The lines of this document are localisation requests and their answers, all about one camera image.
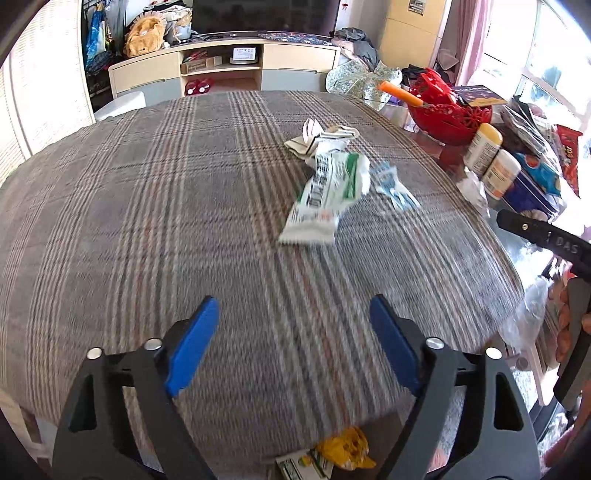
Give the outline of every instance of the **green and white wrapper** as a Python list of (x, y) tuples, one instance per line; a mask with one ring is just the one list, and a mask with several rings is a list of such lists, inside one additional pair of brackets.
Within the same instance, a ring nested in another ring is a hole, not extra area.
[(369, 159), (359, 153), (316, 152), (316, 172), (291, 208), (280, 243), (332, 243), (345, 210), (369, 192)]

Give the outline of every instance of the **shelf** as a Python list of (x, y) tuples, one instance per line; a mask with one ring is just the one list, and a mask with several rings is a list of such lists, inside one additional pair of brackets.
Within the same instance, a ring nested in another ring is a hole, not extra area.
[(182, 73), (181, 77), (190, 77), (192, 75), (202, 75), (204, 73), (217, 73), (217, 72), (238, 72), (240, 70), (260, 70), (261, 65), (259, 63), (251, 63), (249, 65), (233, 65), (231, 63), (225, 63), (218, 65), (211, 69), (196, 70), (191, 73)]
[(243, 78), (218, 80), (213, 84), (212, 88), (207, 93), (202, 93), (201, 95), (209, 95), (210, 93), (220, 92), (243, 92), (245, 90), (258, 90), (255, 79)]

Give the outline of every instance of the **pink curtain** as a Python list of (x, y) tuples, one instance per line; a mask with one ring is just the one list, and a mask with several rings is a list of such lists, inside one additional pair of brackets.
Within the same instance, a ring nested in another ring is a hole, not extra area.
[(466, 85), (480, 65), (484, 52), (484, 42), (491, 25), (493, 0), (456, 0), (460, 2), (456, 85)]

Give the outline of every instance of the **white box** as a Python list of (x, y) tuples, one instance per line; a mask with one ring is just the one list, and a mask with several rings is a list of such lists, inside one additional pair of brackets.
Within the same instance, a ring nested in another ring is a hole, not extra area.
[(256, 47), (234, 48), (234, 60), (256, 60)]

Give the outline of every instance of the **blue gripper pad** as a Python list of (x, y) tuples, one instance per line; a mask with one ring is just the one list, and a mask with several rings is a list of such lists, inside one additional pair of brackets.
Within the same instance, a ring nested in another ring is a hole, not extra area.
[(369, 305), (369, 321), (390, 362), (398, 383), (408, 388), (417, 397), (423, 386), (418, 373), (421, 359), (401, 330), (400, 322), (408, 322), (412, 330), (422, 336), (418, 326), (411, 320), (402, 319), (392, 312), (389, 304), (381, 296), (375, 296)]
[(199, 362), (217, 328), (219, 306), (217, 300), (206, 300), (190, 320), (191, 325), (174, 352), (168, 358), (166, 391), (171, 397), (191, 383)]

